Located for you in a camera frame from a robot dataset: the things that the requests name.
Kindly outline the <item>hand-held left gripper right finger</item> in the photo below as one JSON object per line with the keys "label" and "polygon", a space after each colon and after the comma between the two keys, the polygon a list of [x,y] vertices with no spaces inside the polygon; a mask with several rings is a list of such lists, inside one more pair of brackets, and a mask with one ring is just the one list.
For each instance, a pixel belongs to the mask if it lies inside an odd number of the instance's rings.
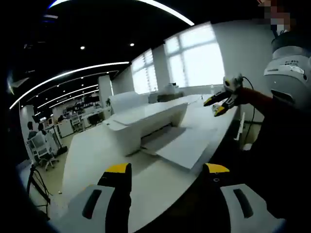
{"label": "hand-held left gripper right finger", "polygon": [[275,233],[285,222],[266,201],[222,165],[202,165],[204,209],[213,233]]}

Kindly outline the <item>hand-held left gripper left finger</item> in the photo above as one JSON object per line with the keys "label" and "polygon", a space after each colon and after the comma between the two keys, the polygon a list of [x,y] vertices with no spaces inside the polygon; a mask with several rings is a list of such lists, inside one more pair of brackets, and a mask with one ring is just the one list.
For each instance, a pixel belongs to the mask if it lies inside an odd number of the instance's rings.
{"label": "hand-held left gripper left finger", "polygon": [[66,233],[127,233],[132,165],[109,167],[96,185],[72,198],[65,214]]}

